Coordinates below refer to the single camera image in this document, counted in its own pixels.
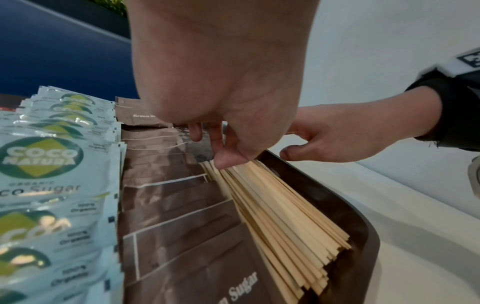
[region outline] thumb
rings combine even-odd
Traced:
[[[321,154],[314,143],[293,145],[280,151],[280,158],[287,161],[321,160]]]

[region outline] white wall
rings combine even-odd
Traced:
[[[300,105],[389,97],[420,70],[478,46],[480,0],[322,0]],[[476,155],[405,140],[360,164],[480,218],[467,178]]]

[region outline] green plant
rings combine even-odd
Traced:
[[[124,0],[89,0],[107,10],[119,14],[120,16],[127,17],[127,9],[125,7]]]

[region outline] black sleeve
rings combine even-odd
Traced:
[[[422,86],[440,95],[442,112],[433,130],[417,139],[434,141],[439,147],[480,151],[480,91],[465,79],[450,78],[437,70],[424,74],[407,91]]]

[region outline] white table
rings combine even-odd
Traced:
[[[301,143],[285,136],[270,150],[278,155]],[[355,163],[292,164],[349,201],[378,232],[365,304],[480,303],[480,220]]]

